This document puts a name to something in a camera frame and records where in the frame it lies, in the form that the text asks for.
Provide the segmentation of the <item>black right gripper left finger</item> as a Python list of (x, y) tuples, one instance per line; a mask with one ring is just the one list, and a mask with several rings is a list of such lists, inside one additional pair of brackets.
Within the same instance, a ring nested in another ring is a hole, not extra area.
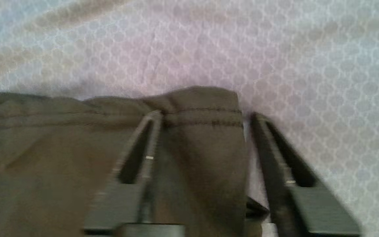
[(155, 157), (162, 123), (163, 114), (158, 110), (142, 118), (106, 186), (96, 195), (84, 231), (115, 231), (121, 224), (151, 221)]

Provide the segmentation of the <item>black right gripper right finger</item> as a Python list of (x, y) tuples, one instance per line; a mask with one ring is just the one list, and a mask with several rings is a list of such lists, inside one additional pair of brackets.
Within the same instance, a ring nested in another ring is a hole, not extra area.
[(359, 223), (266, 116), (251, 116), (271, 222), (280, 237), (360, 237)]

